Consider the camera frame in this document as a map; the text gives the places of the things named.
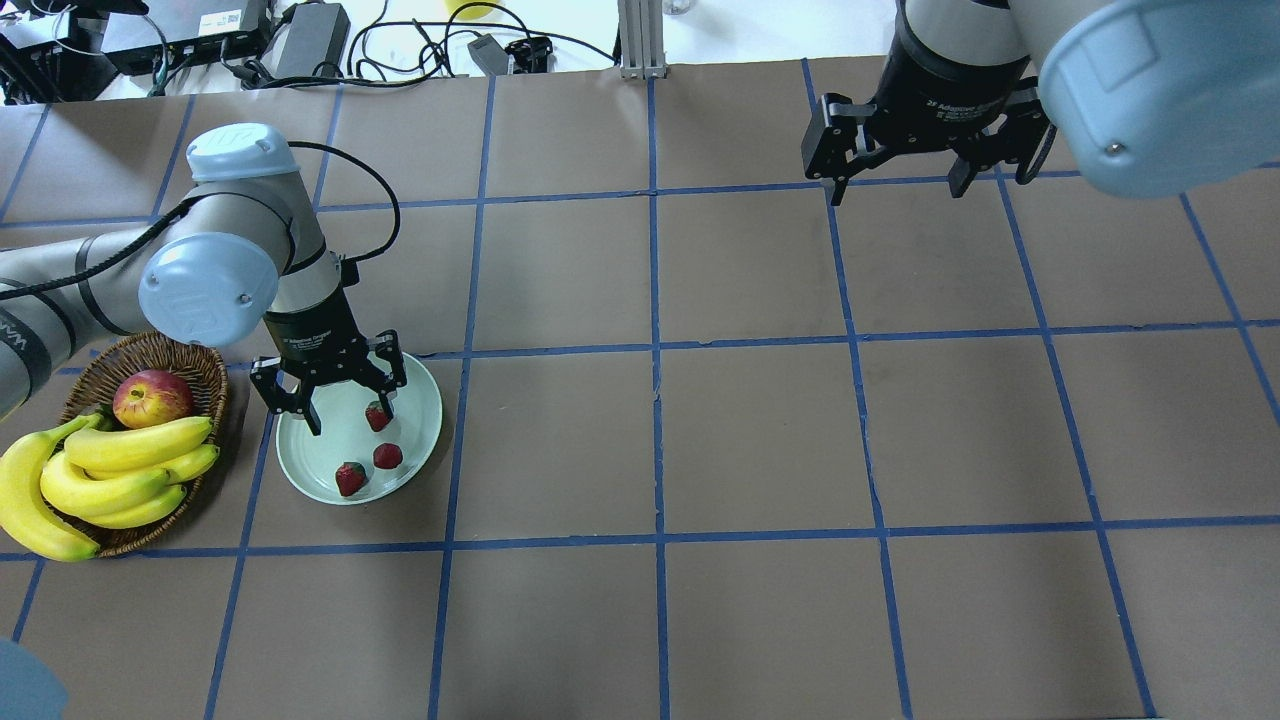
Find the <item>basket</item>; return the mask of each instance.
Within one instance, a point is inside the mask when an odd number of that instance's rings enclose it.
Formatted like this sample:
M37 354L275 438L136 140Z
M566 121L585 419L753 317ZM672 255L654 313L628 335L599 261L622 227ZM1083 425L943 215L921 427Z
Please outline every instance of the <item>basket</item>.
M214 429L205 442L216 443L228 398L227 365L223 363L223 356L210 347L183 345L155 332L125 338L95 357L76 380L59 423L65 423L90 407L102 404L110 407L120 383L146 369L168 370L187 380L195 398L195 414L209 415L214 420ZM101 546L99 557L111 557L138 550L172 528L191 507L200 493L202 480L204 478L195 478L186 483L187 496L168 516L138 528L110 530L91 525L58 509L52 510Z

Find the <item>fruit basket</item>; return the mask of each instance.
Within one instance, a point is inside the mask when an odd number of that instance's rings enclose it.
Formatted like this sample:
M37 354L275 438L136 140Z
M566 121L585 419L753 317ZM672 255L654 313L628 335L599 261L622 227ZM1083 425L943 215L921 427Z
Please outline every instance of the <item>fruit basket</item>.
M120 383L146 369L168 370L187 380L195 400L195 414L209 415L214 420L214 429L205 442L216 445L228 398L227 365L223 363L223 356L210 347L183 345L154 332L122 340L95 357L76 380L59 423L70 420L86 409L104 404L110 407ZM168 516L138 528L110 530L59 512L56 509L54 512L101 544L99 557L111 557L138 550L172 528L191 507L200 493L202 480L204 478L195 478L187 483L187 496Z

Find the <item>round plate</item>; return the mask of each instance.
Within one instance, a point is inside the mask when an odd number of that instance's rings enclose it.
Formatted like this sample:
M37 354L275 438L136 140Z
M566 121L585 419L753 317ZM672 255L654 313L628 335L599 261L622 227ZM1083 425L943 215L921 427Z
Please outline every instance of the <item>round plate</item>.
M371 357L375 365L390 365ZM440 437L444 409L435 378L412 355L404 355L407 384L392 400L396 418L375 433L365 420L365 407L378 400L378 393L355 382L317 387L311 404L320 418L320 436L312 436L301 415L280 416L275 436L275 454L284 475L293 487L320 502L360 505L378 500L407 483L431 455ZM393 442L404 455L403 462L390 470L374 468L374 448ZM369 482L351 497L342 497L334 471L343 462L360 462L369 473Z

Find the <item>red strawberry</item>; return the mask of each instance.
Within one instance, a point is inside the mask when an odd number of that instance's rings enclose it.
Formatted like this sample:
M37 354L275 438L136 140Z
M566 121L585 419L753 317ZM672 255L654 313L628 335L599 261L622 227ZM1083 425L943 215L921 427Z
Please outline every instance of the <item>red strawberry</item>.
M333 478L338 480L338 492L343 497L351 497L356 495L356 491L365 487L369 482L369 475L365 473L365 466L360 462L343 462L342 468L334 473Z
M384 442L374 448L374 468L390 470L399 466L403 461L404 454L401 452L399 446L396 443Z
M369 427L375 433L383 432L383 428L392 421L392 419L387 416L387 411L383 410L383 404L376 400L365 407L365 420L369 420Z

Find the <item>yellow banana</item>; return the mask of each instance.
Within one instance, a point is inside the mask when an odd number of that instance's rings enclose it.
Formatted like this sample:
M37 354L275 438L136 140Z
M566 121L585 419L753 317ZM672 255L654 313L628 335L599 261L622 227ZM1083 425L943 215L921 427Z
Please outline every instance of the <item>yellow banana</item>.
M136 470L195 450L212 429L212 419L204 415L118 433L86 428L72 433L63 447L73 465L90 471Z
M156 462L155 465L151 465L145 469L169 470L170 486L177 483L186 483L187 480L193 480L200 475L207 473L209 469L214 466L214 462L218 461L219 452L220 451L218 450L216 445L205 443L196 447L196 450L192 450L191 452L186 452L183 455L179 455L178 457L174 457L173 460ZM113 478L119 478L136 471L137 470L116 470L116 471L91 470L88 471L88 475L97 480L110 480Z
M65 452L55 454L40 475L40 492L50 505L83 518L128 510L160 495L169 482L169 470L134 470L110 480L95 480L72 465Z
M0 457L0 527L37 555L67 562L97 555L99 544L92 538L68 525L45 505L40 474L58 441L96 425L100 419L99 415L81 415L51 430L23 436Z
M187 486L169 486L160 491L160 495L152 497L142 505L136 505L128 510L122 510L110 515L91 515L83 520L92 523L99 528L109 528L113 530L138 528L164 519L182 503L182 498L186 496Z

